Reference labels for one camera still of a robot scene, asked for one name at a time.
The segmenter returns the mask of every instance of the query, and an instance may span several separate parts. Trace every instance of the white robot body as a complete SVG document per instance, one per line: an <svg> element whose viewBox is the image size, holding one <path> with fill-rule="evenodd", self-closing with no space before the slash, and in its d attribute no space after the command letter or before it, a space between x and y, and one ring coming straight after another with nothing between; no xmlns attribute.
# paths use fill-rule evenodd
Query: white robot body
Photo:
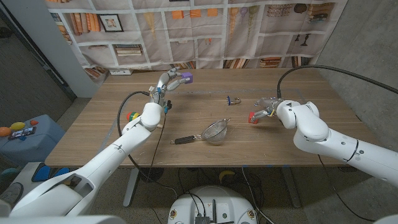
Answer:
<svg viewBox="0 0 398 224"><path fill-rule="evenodd" d="M214 221L215 217L217 223L257 223L257 216L250 202L231 189L209 185L192 189L190 193L197 195L203 201L206 216L210 218L210 221ZM194 195L192 197L198 205L199 213L203 216L203 205L199 198ZM168 224L195 223L198 209L189 194L182 195L170 209Z"/></svg>

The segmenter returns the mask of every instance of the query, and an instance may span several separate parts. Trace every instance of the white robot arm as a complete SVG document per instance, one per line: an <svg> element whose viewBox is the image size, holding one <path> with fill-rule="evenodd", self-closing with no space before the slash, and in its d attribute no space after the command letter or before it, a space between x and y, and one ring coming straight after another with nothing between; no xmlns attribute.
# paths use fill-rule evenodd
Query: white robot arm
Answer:
<svg viewBox="0 0 398 224"><path fill-rule="evenodd" d="M301 150L330 156L398 187L398 153L341 134L319 118L311 102L262 98L256 102L266 109L257 112L251 122L277 115L287 129L297 128L293 142Z"/></svg>
<svg viewBox="0 0 398 224"><path fill-rule="evenodd" d="M151 88L151 99L142 115L128 123L122 136L92 158L82 168L51 178L29 192L12 209L10 217L76 216L90 212L95 197L104 182L123 160L144 144L160 121L168 105L164 100L167 84L182 76L173 68L160 76L156 88ZM191 83L192 75L183 77L181 83Z"/></svg>

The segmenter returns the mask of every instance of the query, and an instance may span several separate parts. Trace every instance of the backdrop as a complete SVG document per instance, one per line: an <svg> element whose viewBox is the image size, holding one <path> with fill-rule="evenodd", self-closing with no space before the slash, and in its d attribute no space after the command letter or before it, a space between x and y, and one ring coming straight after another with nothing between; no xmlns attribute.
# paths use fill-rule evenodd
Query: backdrop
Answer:
<svg viewBox="0 0 398 224"><path fill-rule="evenodd" d="M84 68L166 70L315 63L346 2L51 0L46 4Z"/></svg>

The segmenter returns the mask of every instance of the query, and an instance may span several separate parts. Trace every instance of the wire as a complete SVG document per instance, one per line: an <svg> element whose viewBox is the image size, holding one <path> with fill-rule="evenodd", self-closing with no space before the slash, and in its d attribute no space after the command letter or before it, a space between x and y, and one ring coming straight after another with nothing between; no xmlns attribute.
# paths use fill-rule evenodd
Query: wire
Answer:
<svg viewBox="0 0 398 224"><path fill-rule="evenodd" d="M249 181L248 181L248 178L246 178L246 175L244 174L243 167L242 167L242 174L243 174L244 179L246 180L246 183L247 183L248 186L249 186L249 190L250 190L250 193L251 193L251 197L253 198L254 206L256 207L256 209L259 211L259 213L260 213L264 218L266 218L271 224L274 224L274 222L273 222L268 216L266 216L266 215L260 210L260 208L257 206L256 200L254 199L253 191L251 190L251 186L250 186Z"/></svg>
<svg viewBox="0 0 398 224"><path fill-rule="evenodd" d="M134 96L135 94L138 94L138 93L141 93L141 94L144 94L144 95L146 95L146 96L149 96L149 93L146 92L146 91L135 91L135 92L133 92L133 93L128 94L128 96L127 96L127 97L123 100L123 102L120 104L120 107L119 107L119 110L118 110L118 116L116 117L116 122L117 122L117 124L118 124L117 127L118 127L119 136L122 136L122 132L121 132L121 128L120 128L120 114L121 114L121 112L122 112L123 106L124 106L124 104L127 102L127 100L128 100L130 97L132 97L132 96ZM134 159L132 158L131 155L128 155L128 158L129 158L130 161L134 164L134 166L138 169L138 171L139 171L144 177L147 178L147 180L150 180L150 181L152 181L152 182L155 182L156 184L159 184L160 186L165 187L165 188L167 188L167 189L173 190L173 191L174 191L174 194L175 194L175 198L177 199L177 192L175 191L174 188L169 187L169 186L164 185L164 184L161 184L161 183L159 183L158 181L152 180L151 178L149 178L149 175L148 175L148 176L145 175L145 173L141 170L141 168L140 168L139 165L134 161Z"/></svg>
<svg viewBox="0 0 398 224"><path fill-rule="evenodd" d="M355 77L355 78L358 78L358 79L367 81L367 82L369 82L369 83L375 84L375 85L377 85L377 86L379 86L379 87L381 87L381 88L385 88L386 90L389 90L389 91L391 91L391 92L394 92L394 93L397 93L397 94L398 94L398 90L397 90L396 88L393 88L393 87L388 86L388 85L386 85L386 84L383 84L383 83L381 83L381 82L377 82L377 81L375 81L375 80L373 80L373 79L371 79L371 78L367 78L367 77L364 77L364 76L362 76L362 75L358 75L358 74L356 74L356 73L349 72L349 71L346 71L346 70L343 70L343 69L340 69L340 68L330 67L330 66L326 66L326 65L303 65L303 66L300 66L300 67L297 67L297 68L292 68L292 69L290 69L289 71L285 72L285 73L281 76L281 78L280 78L279 81L278 81L278 87L277 87L277 96L278 96L278 99L279 99L279 98L282 98L282 94L280 93L280 83L282 82L282 80L283 80L283 79L286 77L286 75L288 75L290 72L296 71L296 70L301 69L301 68L322 68L322 69L327 69L327 70L332 70L332 71L344 73L344 74L346 74L346 75L350 75L350 76L352 76L352 77Z"/></svg>
<svg viewBox="0 0 398 224"><path fill-rule="evenodd" d="M130 94L123 100L123 102L120 104L119 111L118 111L118 117L116 118L116 122L118 123L118 132L119 132L119 136L122 136L122 131L120 130L120 114L122 113L123 106L124 106L124 104L127 102L127 100L130 99L130 97L132 97L132 96L134 96L135 94L138 94L138 93L141 93L141 94L144 94L144 95L146 95L146 96L149 96L149 93L148 93L148 92L145 92L145 91L135 91L135 92L133 92L133 93L130 93Z"/></svg>
<svg viewBox="0 0 398 224"><path fill-rule="evenodd" d="M212 181L212 180L210 179L210 177L207 176L207 174L205 174L205 171L204 171L202 168L199 168L199 169L200 169L200 171L203 173L203 175L204 175L211 183L214 183L214 181Z"/></svg>
<svg viewBox="0 0 398 224"><path fill-rule="evenodd" d="M206 217L205 204L203 203L203 201L200 199L199 196L197 196L197 195L195 195L195 194L192 194L192 193L190 193L190 194L191 194L191 196L193 195L193 196L199 198L199 200L200 200L200 202L201 202L201 205L203 206L203 216Z"/></svg>
<svg viewBox="0 0 398 224"><path fill-rule="evenodd" d="M156 218L158 219L159 223L162 224L162 222L160 221L160 218L157 216L156 211L154 210L154 208L150 207L150 209L152 209L152 211L154 211Z"/></svg>
<svg viewBox="0 0 398 224"><path fill-rule="evenodd" d="M328 173L328 171L326 170L326 167L325 167L324 163L322 162L321 156L320 156L319 154L318 154L318 158L319 158L319 161L321 161L321 163L322 163L323 170L325 171L326 176L328 177L328 182L329 182L330 186L332 187L333 191L335 192L335 194L337 195L337 197L340 199L340 201L343 203L343 205L344 205L352 214L354 214L354 215L357 216L358 218L363 219L363 220L366 220L366 221L369 221L369 222L375 222L375 220L372 220L372 219L369 219L369 218L364 218L364 217L358 215L358 214L355 213L352 209L349 208L349 206L343 201L343 199L342 199L342 198L340 197L340 195L337 193L337 190L335 189L335 186L331 183L331 178L330 178L330 176L329 176L329 173Z"/></svg>
<svg viewBox="0 0 398 224"><path fill-rule="evenodd" d="M175 199L177 199L178 197L177 197L177 191L175 191L175 189L174 188L172 188L172 187L170 187L170 186L167 186L167 185L164 185L164 184L161 184L161 183L159 183L158 181L155 181L155 180L152 180L151 178L149 178L149 176L147 176L142 170L140 170L138 167L138 164L134 161L134 159L132 159L132 157L130 156L130 155L128 155L129 156L129 158L130 158L130 161L135 165L135 167L138 169L138 171L144 176L144 177L146 177L147 179L149 179L150 181L152 181L152 182L154 182L154 183L156 183L156 184L159 184L160 186L162 186L162 187L164 187L164 188L167 188L167 189L170 189L170 190L172 190L172 191L174 191L174 194L175 194Z"/></svg>
<svg viewBox="0 0 398 224"><path fill-rule="evenodd" d="M178 168L178 181L180 182L180 185L181 185L182 194L185 194L184 186L182 185L182 182L181 182L180 170L181 170L181 167ZM199 198L199 200L200 200L200 202L201 202L201 204L202 204L202 206L203 206L203 216L206 217L205 204L204 204L203 201L200 199L200 197L198 197L198 196L195 195L195 194L192 194L189 190L188 190L188 194L191 196L193 202L194 202L195 205L197 206L198 214L201 215L200 212L199 212L198 204L197 204L197 202L195 201L195 199L193 198L193 196Z"/></svg>
<svg viewBox="0 0 398 224"><path fill-rule="evenodd" d="M164 121L163 121L162 131L160 132L160 136L159 136L159 140L157 141L157 145L156 145L156 148L155 148L154 156L152 158L152 162L150 163L150 167L149 167L149 171L148 171L148 177L150 176L150 170L152 169L152 165L154 165L156 151L157 151L157 148L159 147L160 139L162 138L162 134L163 134L164 124L165 123L166 123L166 114L164 114Z"/></svg>

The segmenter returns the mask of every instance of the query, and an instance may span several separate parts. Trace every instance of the yellow object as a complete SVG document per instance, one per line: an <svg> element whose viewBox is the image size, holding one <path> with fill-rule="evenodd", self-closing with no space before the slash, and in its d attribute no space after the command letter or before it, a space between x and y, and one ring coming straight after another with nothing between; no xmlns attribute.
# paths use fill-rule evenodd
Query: yellow object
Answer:
<svg viewBox="0 0 398 224"><path fill-rule="evenodd" d="M219 178L221 184L223 183L223 177L225 175L235 175L235 172L233 172L231 170L224 170L224 171L220 172L218 178Z"/></svg>
<svg viewBox="0 0 398 224"><path fill-rule="evenodd" d="M232 35L234 34L236 15L238 15L238 12L239 12L238 7L231 7L229 9L229 42L230 43L232 40Z"/></svg>
<svg viewBox="0 0 398 224"><path fill-rule="evenodd" d="M23 122L15 122L14 124L11 125L10 128L12 130L18 131L18 130L21 130L22 128L24 128L24 127L25 127L25 123L23 123Z"/></svg>
<svg viewBox="0 0 398 224"><path fill-rule="evenodd" d="M155 14L153 12L145 12L144 13L144 18L147 21L150 31L152 32L152 36L154 40L156 40L156 34L155 34Z"/></svg>

